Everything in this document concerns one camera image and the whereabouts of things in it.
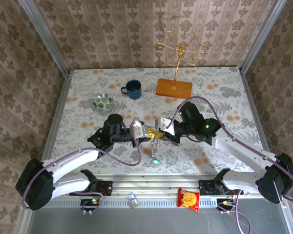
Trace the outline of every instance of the patterned wallpaper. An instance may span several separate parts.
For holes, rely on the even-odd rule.
[[[23,8],[0,0],[0,234],[12,233],[21,206],[15,184],[41,157],[62,84]]]
[[[287,1],[247,79],[271,151],[293,159],[293,0]]]
[[[206,43],[200,66],[237,66],[272,0],[34,0],[70,69],[167,66],[156,53],[164,31],[178,41],[194,31],[189,49]],[[173,44],[173,40],[164,42]],[[188,54],[191,59],[195,54]]]

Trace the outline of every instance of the chip bag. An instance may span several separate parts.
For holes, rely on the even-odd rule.
[[[179,188],[177,197],[177,207],[188,207],[199,213],[200,193],[189,192]]]

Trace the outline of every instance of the gold jewelry stand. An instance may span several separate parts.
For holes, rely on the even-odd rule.
[[[184,81],[177,81],[177,74],[178,74],[178,68],[180,65],[180,61],[181,58],[183,58],[186,63],[188,63],[191,66],[196,66],[200,63],[200,60],[198,57],[193,57],[191,59],[191,62],[188,62],[185,57],[184,54],[185,53],[204,53],[207,50],[209,50],[209,47],[205,44],[199,44],[199,48],[202,49],[202,51],[187,51],[187,47],[189,45],[189,43],[194,39],[195,37],[195,33],[193,31],[185,31],[184,35],[186,37],[188,37],[190,35],[190,33],[193,34],[193,38],[188,42],[188,43],[184,43],[184,45],[182,45],[181,43],[177,42],[177,37],[176,34],[172,31],[166,31],[164,32],[164,37],[165,38],[170,38],[170,35],[173,34],[175,37],[175,42],[176,42],[176,46],[175,48],[170,47],[168,45],[165,45],[161,42],[158,42],[154,45],[154,50],[157,52],[162,52],[164,47],[167,47],[169,49],[173,49],[174,50],[174,54],[171,56],[168,56],[166,58],[166,62],[168,65],[170,66],[176,66],[176,72],[175,72],[175,77],[174,80],[170,80],[170,79],[162,79],[160,78],[158,80],[158,85],[157,85],[157,89],[156,89],[156,95],[161,95],[161,96],[167,96],[167,97],[173,97],[173,98],[183,98],[183,99],[187,99],[191,96],[192,93],[192,83],[191,82],[184,82]],[[174,57],[176,54],[178,54],[178,59],[174,58],[172,59],[172,57]]]

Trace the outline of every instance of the patterned tablecloth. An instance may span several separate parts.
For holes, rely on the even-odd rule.
[[[157,117],[172,117],[183,99],[155,95],[158,78],[172,79],[174,68],[75,70],[71,87],[57,134],[52,157],[63,156],[79,148],[93,147],[87,142],[102,127],[108,114],[92,108],[94,97],[100,93],[112,95],[116,101],[111,113],[121,114],[129,127],[133,120],[143,120],[154,127]],[[131,79],[142,84],[142,96],[131,100],[120,91]],[[261,147],[244,86],[235,67],[180,68],[178,80],[193,83],[192,95],[207,98],[214,105],[220,119],[235,134]],[[210,108],[201,100],[193,100],[205,118],[214,117]],[[160,165],[151,162],[149,142],[143,143],[142,161],[135,167],[122,165],[107,156],[82,166],[93,173],[216,173],[223,168],[250,171],[244,163],[227,152],[206,143],[195,143],[186,137],[180,146],[160,142],[156,156]],[[136,149],[131,143],[116,143],[111,153],[128,163],[138,160]]]

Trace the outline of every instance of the mug handle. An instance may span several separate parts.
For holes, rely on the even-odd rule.
[[[128,93],[125,93],[125,92],[123,91],[123,89],[125,89],[125,88],[126,88],[126,87],[122,87],[122,88],[121,88],[121,92],[122,92],[123,94],[126,94],[126,95],[127,95]]]

